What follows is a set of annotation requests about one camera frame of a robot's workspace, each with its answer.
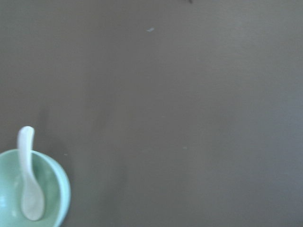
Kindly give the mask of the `mint green bowl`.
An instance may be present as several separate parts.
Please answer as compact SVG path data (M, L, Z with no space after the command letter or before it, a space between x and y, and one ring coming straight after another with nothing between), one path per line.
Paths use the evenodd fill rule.
M28 220L21 211L21 177L18 151L0 155L0 225L2 227L59 227L70 206L71 186L61 165L53 158L32 152L33 170L45 196L45 212L38 221Z

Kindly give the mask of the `white ceramic spoon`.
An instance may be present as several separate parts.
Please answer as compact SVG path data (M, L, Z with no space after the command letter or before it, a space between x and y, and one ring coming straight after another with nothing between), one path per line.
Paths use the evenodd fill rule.
M34 134L35 130L33 127L22 127L18 132L17 148L23 181L21 210L27 219L38 221L44 214L45 197L33 171L32 148Z

